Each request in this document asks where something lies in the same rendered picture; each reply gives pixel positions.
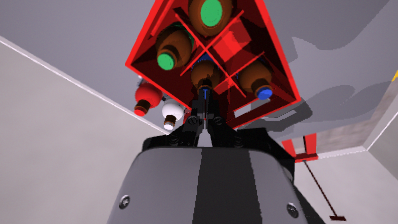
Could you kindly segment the white bottle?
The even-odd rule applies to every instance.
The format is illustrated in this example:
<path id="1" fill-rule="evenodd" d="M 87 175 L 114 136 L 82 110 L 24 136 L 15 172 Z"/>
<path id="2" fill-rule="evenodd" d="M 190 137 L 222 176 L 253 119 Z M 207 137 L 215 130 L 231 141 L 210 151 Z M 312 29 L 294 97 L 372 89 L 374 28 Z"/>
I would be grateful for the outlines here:
<path id="1" fill-rule="evenodd" d="M 175 122 L 179 120 L 184 113 L 185 106 L 167 95 L 162 108 L 162 114 L 165 118 L 164 127 L 166 129 L 173 129 Z"/>

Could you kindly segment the brown bottle with blue cap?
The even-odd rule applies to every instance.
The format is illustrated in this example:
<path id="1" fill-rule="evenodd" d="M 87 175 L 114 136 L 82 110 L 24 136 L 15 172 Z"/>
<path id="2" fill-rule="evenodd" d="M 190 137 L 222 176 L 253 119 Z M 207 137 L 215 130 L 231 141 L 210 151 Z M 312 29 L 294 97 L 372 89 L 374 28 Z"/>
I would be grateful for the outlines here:
<path id="1" fill-rule="evenodd" d="M 191 83 L 199 94 L 199 89 L 206 90 L 217 87 L 220 80 L 218 65 L 205 51 L 192 65 Z"/>
<path id="2" fill-rule="evenodd" d="M 236 77 L 242 89 L 254 93 L 260 100 L 268 99 L 272 95 L 272 71 L 261 57 L 237 72 Z"/>

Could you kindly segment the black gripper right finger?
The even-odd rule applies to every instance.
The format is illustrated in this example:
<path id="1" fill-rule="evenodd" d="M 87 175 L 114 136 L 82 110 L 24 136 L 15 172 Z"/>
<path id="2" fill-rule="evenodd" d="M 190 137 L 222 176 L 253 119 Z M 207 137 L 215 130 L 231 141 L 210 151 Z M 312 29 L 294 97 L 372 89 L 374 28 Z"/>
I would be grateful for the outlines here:
<path id="1" fill-rule="evenodd" d="M 218 100 L 213 100 L 212 89 L 206 90 L 206 129 L 210 134 L 212 147 L 249 148 L 272 154 L 266 141 L 243 137 L 226 124 L 225 119 L 220 116 Z"/>

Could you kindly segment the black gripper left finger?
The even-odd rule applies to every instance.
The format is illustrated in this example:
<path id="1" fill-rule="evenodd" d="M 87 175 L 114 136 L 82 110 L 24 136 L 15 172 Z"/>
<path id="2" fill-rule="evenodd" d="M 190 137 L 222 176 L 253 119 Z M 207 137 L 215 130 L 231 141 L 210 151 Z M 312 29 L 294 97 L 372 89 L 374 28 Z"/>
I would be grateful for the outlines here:
<path id="1" fill-rule="evenodd" d="M 142 151 L 156 146 L 193 146 L 197 147 L 199 135 L 204 129 L 205 90 L 199 89 L 198 99 L 193 99 L 191 116 L 185 123 L 169 135 L 149 137 L 144 140 Z M 194 145 L 193 145 L 194 144 Z"/>

